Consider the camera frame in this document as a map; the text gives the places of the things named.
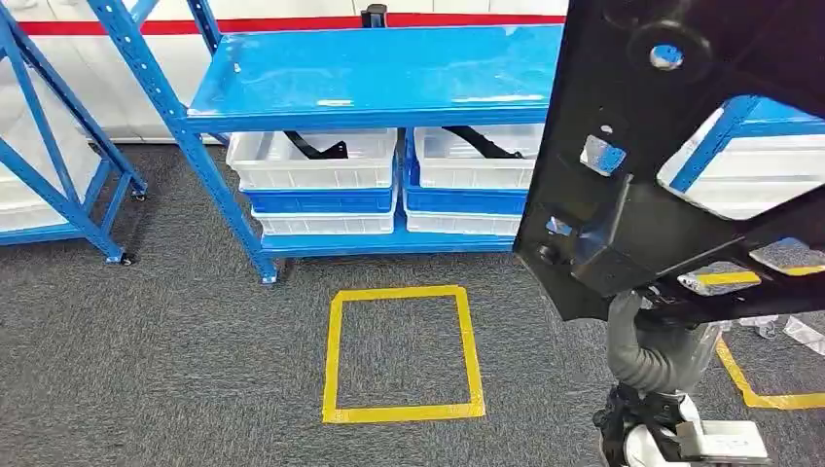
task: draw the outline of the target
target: floor marking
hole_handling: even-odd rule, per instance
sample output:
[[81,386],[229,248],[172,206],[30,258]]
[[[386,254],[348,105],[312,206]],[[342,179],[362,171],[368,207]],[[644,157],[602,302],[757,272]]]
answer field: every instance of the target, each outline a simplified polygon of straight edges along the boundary
[[742,399],[748,407],[756,409],[779,409],[781,411],[794,411],[798,409],[819,409],[825,408],[825,392],[811,394],[783,394],[777,396],[763,396],[753,391],[747,382],[742,369],[734,360],[734,356],[728,345],[721,338],[716,342],[716,354],[722,360],[722,365],[728,370],[731,379],[739,391]]
[[[358,409],[338,408],[338,369],[341,346],[341,321],[343,303],[364,300],[415,299],[422,297],[455,297],[458,309],[458,327],[467,369],[467,385],[470,402],[436,406],[368,407]],[[387,421],[440,420],[483,416],[484,393],[482,372],[476,353],[476,340],[470,320],[470,304],[467,290],[457,285],[429,287],[402,287],[397,289],[341,290],[330,302],[330,331],[327,336],[327,366],[325,371],[322,420],[324,423],[375,423]]]

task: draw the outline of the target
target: black metal frame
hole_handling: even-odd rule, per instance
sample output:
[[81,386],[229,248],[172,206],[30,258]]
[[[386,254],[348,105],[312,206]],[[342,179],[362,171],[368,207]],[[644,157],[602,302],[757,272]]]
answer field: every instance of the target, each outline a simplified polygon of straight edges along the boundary
[[[749,256],[783,237],[825,245],[825,187],[747,221],[661,187],[667,159],[727,99],[763,95],[825,118],[822,0],[570,2],[553,98],[515,250],[564,319],[607,318],[636,289],[644,316],[691,324],[825,309],[825,275],[791,277]],[[653,65],[672,45],[679,66]],[[627,155],[609,176],[579,158],[589,135]],[[572,228],[549,232],[551,218]],[[715,261],[762,283],[705,297],[676,277]]]

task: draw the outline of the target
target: metal hole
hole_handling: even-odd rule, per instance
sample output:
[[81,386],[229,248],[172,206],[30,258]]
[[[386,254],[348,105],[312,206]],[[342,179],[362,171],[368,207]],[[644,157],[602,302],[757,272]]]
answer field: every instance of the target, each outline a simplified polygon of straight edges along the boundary
[[682,66],[682,51],[670,44],[659,44],[650,50],[650,64],[662,71],[673,71]]

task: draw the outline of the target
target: white wall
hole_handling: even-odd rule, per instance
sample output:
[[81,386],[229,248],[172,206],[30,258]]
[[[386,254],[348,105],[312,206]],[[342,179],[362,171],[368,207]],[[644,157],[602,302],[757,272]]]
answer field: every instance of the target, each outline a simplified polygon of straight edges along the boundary
[[[18,21],[96,21],[86,0],[2,0]],[[135,0],[126,0],[127,5]],[[357,15],[370,0],[211,0],[216,18]],[[390,12],[564,15],[567,0],[383,0]],[[149,20],[191,19],[185,0],[160,0]],[[184,103],[209,62],[197,35],[146,36]],[[40,36],[35,43],[92,115],[122,141],[168,140],[165,126],[107,36]]]

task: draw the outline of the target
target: stacked storage bin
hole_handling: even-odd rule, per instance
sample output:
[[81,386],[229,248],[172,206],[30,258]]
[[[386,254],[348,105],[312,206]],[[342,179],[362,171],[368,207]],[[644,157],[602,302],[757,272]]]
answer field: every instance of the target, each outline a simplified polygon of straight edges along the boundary
[[[75,128],[74,119],[57,100],[40,76],[29,72],[49,121],[54,140],[80,202],[86,199],[91,179],[100,166],[100,156],[89,146],[86,137]],[[8,60],[0,62],[0,137],[14,148],[52,186],[63,193],[57,172],[14,77]],[[0,163],[0,233],[65,224],[67,221],[45,200]]]
[[391,234],[395,129],[235,133],[227,164],[264,235]]
[[472,126],[469,137],[466,126],[408,131],[408,230],[516,235],[543,127]]

